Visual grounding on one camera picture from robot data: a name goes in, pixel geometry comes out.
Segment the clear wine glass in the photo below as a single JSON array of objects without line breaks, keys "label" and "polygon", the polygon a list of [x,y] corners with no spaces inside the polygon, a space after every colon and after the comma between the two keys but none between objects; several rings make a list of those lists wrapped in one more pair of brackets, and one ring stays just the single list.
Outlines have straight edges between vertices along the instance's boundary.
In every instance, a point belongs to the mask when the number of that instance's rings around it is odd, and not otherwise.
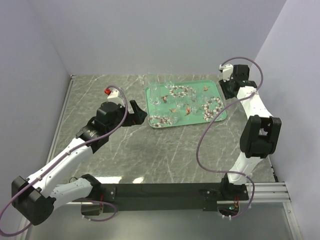
[{"label": "clear wine glass", "polygon": [[159,105],[161,104],[161,89],[157,82],[152,83],[150,85],[150,102],[154,106],[152,115],[156,116],[157,118],[160,118],[162,115],[162,112],[159,109]]}]

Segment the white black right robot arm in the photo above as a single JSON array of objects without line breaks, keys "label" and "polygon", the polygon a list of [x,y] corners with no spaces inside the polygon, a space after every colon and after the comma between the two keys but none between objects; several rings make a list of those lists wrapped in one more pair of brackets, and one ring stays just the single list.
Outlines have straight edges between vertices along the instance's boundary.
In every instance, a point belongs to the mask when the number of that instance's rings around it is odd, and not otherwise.
[{"label": "white black right robot arm", "polygon": [[272,116],[258,93],[258,86],[249,80],[250,68],[244,64],[219,66],[219,85],[225,99],[237,98],[245,111],[247,123],[240,136],[240,154],[221,180],[220,194],[226,200],[236,196],[247,199],[245,184],[254,168],[275,152],[282,121]]}]

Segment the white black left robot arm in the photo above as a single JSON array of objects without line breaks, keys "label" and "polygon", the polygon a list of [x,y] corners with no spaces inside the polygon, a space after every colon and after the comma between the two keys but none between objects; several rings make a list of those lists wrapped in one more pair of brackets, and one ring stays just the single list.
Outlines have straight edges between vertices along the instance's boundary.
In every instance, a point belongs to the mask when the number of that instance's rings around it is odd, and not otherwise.
[{"label": "white black left robot arm", "polygon": [[147,113],[130,100],[132,113],[121,103],[104,102],[69,145],[43,168],[27,178],[16,177],[11,183],[12,206],[32,225],[43,223],[60,206],[87,198],[100,197],[100,182],[90,175],[76,183],[58,185],[59,180],[84,160],[88,160],[109,140],[119,127],[141,125]]}]

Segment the tall clear champagne flute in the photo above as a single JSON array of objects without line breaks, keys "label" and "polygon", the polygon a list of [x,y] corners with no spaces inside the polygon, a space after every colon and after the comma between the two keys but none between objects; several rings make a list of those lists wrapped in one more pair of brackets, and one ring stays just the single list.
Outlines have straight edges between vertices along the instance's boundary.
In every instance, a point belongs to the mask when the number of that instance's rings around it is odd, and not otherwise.
[{"label": "tall clear champagne flute", "polygon": [[150,90],[159,88],[158,70],[156,67],[149,67],[147,69],[147,83]]}]

